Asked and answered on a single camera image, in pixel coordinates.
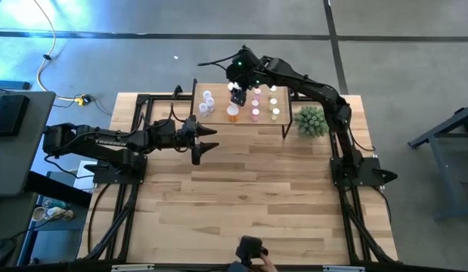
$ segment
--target wooden table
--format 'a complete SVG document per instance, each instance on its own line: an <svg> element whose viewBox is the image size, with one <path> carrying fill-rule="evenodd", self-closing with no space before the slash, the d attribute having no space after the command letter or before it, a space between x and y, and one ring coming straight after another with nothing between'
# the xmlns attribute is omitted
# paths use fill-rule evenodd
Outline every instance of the wooden table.
<svg viewBox="0 0 468 272"><path fill-rule="evenodd" d="M118 94L110 129L129 131L136 96ZM352 107L354 136L359 144L370 147L361 97L344 98ZM155 102L152 119L167 117L169 103ZM310 102L293 102L293 112L306 104ZM179 118L188 116L190 105L189 101L175 102ZM327 137L301 138L293 128L283 140L277 127L265 125L208 127L219 132L202 141L218 141L220 146L204 154L199 166L191 165L189 153L163 150L149 155L128 262L228 263L237 259L240 237L250 235L262 238L275 264L349 263L338 192L330 177ZM98 203L93 245L111 224L117 190L118 185L111 185ZM383 198L372 188L359 190L367 229L397 259ZM361 256L358 232L353 236ZM122 229L116 253L121 239ZM87 231L82 241L79 257L86 253Z"/></svg>

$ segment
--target cup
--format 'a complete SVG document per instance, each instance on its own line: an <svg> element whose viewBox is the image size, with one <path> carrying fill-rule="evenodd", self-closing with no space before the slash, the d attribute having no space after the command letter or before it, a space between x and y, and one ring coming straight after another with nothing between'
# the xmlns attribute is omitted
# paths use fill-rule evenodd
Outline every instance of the cup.
<svg viewBox="0 0 468 272"><path fill-rule="evenodd" d="M239 120L239 107L230 105L227 108L228 121L237 122Z"/></svg>
<svg viewBox="0 0 468 272"><path fill-rule="evenodd" d="M261 99L261 89L260 88L255 88L254 89L254 99L255 100L260 100Z"/></svg>
<svg viewBox="0 0 468 272"><path fill-rule="evenodd" d="M257 122L259 120L259 113L260 113L259 109L252 110L252 120L254 122Z"/></svg>
<svg viewBox="0 0 468 272"><path fill-rule="evenodd" d="M210 112L212 112L215 109L215 101L213 100L213 98L208 97L207 99L205 99L205 104Z"/></svg>
<svg viewBox="0 0 468 272"><path fill-rule="evenodd" d="M252 108L257 109L259 107L259 101L258 100L252 100Z"/></svg>
<svg viewBox="0 0 468 272"><path fill-rule="evenodd" d="M209 116L209 107L205 103L200 103L200 105L198 105L198 110L200 111L200 116Z"/></svg>
<svg viewBox="0 0 468 272"><path fill-rule="evenodd" d="M203 99L206 100L209 97L212 97L212 93L210 91L204 91L203 92Z"/></svg>
<svg viewBox="0 0 468 272"><path fill-rule="evenodd" d="M275 109L277 107L277 99L275 98L271 98L271 100L269 101L269 110L272 111L273 109Z"/></svg>
<svg viewBox="0 0 468 272"><path fill-rule="evenodd" d="M274 95L275 95L276 91L277 91L276 85L272 85L271 94L269 95L269 98L271 98L271 99L274 98Z"/></svg>
<svg viewBox="0 0 468 272"><path fill-rule="evenodd" d="M279 113L280 113L280 110L278 108L275 108L272 110L272 121L275 121L277 120L277 118L279 117Z"/></svg>

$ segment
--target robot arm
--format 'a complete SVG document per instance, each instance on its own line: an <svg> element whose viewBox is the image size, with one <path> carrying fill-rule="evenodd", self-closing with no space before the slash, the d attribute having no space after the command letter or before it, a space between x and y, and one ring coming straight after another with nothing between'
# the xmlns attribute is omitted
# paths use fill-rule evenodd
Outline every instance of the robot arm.
<svg viewBox="0 0 468 272"><path fill-rule="evenodd" d="M262 57L258 59L247 47L243 47L232 59L227 68L227 79L236 82L240 89L233 90L232 102L243 106L246 90L266 84L269 87L287 86L319 102L324 109L328 126L338 136L343 158L340 171L346 178L357 178L363 157L356 149L349 133L352 111L346 100L331 86L309 79L296 73L291 65L280 58Z"/></svg>
<svg viewBox="0 0 468 272"><path fill-rule="evenodd" d="M121 172L136 168L136 153L143 156L154 150L174 148L184 152L191 149L192 163L199 165L201 155L219 144L197 143L198 137L215 134L217 131L205 128L196 121L195 116L190 116L176 130L173 120L164 119L147 125L145 130L135 129L129 133L70 123L53 125L45 129L42 149L49 156L75 153L99 159ZM125 148L112 150L104 145Z"/></svg>

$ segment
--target hand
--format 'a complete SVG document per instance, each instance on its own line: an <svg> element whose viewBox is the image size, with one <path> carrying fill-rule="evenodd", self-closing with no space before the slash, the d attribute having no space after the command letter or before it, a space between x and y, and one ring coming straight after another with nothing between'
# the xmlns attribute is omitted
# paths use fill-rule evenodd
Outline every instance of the hand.
<svg viewBox="0 0 468 272"><path fill-rule="evenodd" d="M277 268L272 263L271 259L261 253L261 259L264 261L264 265L260 267L263 272L277 272Z"/></svg>

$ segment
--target succulent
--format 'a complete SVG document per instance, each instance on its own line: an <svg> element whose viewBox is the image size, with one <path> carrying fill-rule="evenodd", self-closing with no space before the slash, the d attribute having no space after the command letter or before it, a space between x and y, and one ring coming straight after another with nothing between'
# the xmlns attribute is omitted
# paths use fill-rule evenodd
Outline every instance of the succulent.
<svg viewBox="0 0 468 272"><path fill-rule="evenodd" d="M324 136L329 130L323 110L313 106L301 107L298 113L294 113L294 124L300 135L309 138Z"/></svg>

